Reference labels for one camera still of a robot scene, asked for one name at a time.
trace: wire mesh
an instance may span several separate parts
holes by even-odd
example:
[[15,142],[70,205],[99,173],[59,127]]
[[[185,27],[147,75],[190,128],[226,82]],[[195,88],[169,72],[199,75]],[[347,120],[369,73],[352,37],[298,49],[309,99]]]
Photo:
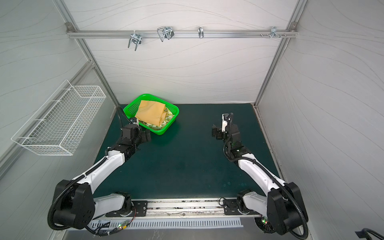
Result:
[[70,86],[29,134],[18,137],[23,141],[12,140],[38,155],[73,155],[105,98],[99,86]]

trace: gray side wall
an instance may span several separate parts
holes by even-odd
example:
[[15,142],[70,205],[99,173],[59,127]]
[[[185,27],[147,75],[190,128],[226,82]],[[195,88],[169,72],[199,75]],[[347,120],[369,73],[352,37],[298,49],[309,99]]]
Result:
[[308,1],[258,106],[314,239],[384,234],[384,1]]
[[[67,37],[51,0],[1,1],[0,21],[1,155],[12,144],[12,135],[87,59],[76,41]],[[93,70],[80,84],[101,85]],[[89,168],[113,111],[107,97],[73,156],[23,151],[0,180],[0,239],[49,238],[52,230],[46,215],[56,184]]]

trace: aluminum rail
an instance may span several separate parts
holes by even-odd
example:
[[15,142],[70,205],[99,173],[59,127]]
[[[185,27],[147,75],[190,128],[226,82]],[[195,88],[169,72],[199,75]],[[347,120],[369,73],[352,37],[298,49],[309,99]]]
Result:
[[[172,38],[199,38],[198,30],[174,30]],[[70,31],[69,38],[130,38],[134,31]],[[157,31],[135,31],[143,39],[159,38]],[[275,38],[295,38],[298,32],[276,30]],[[271,30],[204,30],[204,38],[269,38]]]

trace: black mounting plate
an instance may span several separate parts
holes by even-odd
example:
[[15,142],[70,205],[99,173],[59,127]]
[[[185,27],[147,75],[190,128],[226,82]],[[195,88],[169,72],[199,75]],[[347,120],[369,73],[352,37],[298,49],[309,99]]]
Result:
[[[132,201],[132,205],[136,208],[136,217],[144,217],[147,214],[148,201]],[[116,211],[108,212],[106,217],[133,217],[135,212],[131,212],[128,215],[118,214]]]
[[223,206],[224,206],[225,215],[258,215],[260,214],[252,210],[249,213],[240,212],[236,203],[236,199],[224,199]]

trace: work surface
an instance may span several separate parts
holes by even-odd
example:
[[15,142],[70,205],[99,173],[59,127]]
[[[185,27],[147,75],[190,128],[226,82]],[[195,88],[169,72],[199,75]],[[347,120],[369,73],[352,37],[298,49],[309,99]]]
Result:
[[[126,163],[98,187],[94,196],[127,192],[133,199],[235,197],[260,187],[223,155],[223,141],[211,136],[212,124],[221,127],[223,113],[234,114],[242,143],[271,172],[277,170],[251,104],[179,104],[180,114],[161,136],[139,146]],[[96,161],[121,134],[115,117]]]

